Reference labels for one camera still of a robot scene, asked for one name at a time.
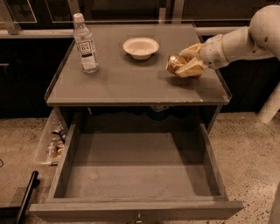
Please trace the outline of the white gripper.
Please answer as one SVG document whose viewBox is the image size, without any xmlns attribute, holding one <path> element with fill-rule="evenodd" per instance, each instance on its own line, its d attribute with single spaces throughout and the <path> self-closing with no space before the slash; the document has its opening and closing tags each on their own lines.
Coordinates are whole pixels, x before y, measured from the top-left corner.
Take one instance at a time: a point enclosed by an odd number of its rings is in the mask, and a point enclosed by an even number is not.
<svg viewBox="0 0 280 224">
<path fill-rule="evenodd" d="M 181 78 L 194 77 L 201 76 L 208 67 L 212 69 L 226 67 L 229 62 L 222 49 L 222 39 L 223 35 L 218 34 L 203 44 L 191 45 L 180 51 L 178 53 L 180 56 L 191 60 L 180 67 L 175 74 Z"/>
</svg>

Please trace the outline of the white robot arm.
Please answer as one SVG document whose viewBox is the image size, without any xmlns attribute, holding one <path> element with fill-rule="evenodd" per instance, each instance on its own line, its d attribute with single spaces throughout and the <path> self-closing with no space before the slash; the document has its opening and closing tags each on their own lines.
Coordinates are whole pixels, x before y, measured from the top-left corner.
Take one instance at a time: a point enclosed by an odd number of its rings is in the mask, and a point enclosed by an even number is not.
<svg viewBox="0 0 280 224">
<path fill-rule="evenodd" d="M 280 7 L 265 6 L 248 27 L 210 38 L 195 48 L 196 65 L 220 68 L 236 60 L 280 56 Z M 280 224 L 279 89 L 261 111 L 218 116 L 211 139 L 229 198 L 244 208 L 209 224 Z"/>
</svg>

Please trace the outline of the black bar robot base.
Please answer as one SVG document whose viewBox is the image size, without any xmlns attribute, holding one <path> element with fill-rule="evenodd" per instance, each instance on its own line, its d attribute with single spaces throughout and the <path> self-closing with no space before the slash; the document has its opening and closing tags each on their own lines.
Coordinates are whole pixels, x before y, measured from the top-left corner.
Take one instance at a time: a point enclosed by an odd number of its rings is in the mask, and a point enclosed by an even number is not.
<svg viewBox="0 0 280 224">
<path fill-rule="evenodd" d="M 29 183 L 25 189 L 24 197 L 21 200 L 19 206 L 11 206 L 11 205 L 1 205 L 0 206 L 0 218 L 14 218 L 13 224 L 22 224 L 27 207 L 29 205 L 33 189 L 37 187 L 40 183 L 38 179 L 39 172 L 34 171 L 31 174 Z"/>
</svg>

